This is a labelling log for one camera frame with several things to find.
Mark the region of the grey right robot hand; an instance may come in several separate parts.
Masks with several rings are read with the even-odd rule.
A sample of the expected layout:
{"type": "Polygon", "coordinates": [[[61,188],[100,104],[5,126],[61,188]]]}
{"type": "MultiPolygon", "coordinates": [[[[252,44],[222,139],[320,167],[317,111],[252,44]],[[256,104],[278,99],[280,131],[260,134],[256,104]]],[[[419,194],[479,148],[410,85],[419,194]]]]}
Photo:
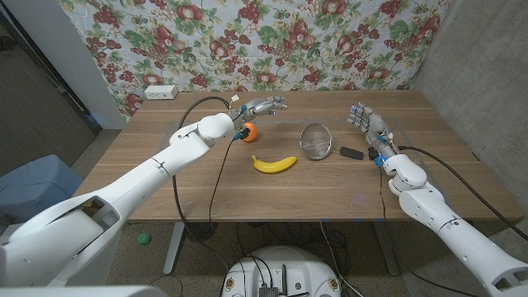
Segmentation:
{"type": "Polygon", "coordinates": [[[398,154],[389,126],[369,106],[361,102],[357,106],[352,106],[347,121],[365,135],[367,144],[375,149],[382,158],[388,159],[398,154]]]}

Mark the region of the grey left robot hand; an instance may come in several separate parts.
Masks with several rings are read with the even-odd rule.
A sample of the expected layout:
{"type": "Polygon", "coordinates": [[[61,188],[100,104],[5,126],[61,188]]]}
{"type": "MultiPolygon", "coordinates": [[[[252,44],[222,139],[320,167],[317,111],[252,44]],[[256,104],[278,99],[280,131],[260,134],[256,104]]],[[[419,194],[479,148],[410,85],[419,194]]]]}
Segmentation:
{"type": "Polygon", "coordinates": [[[229,116],[235,125],[249,122],[257,116],[267,115],[274,110],[286,110],[288,106],[283,103],[284,100],[285,98],[280,96],[258,97],[238,110],[231,111],[229,116]]]}

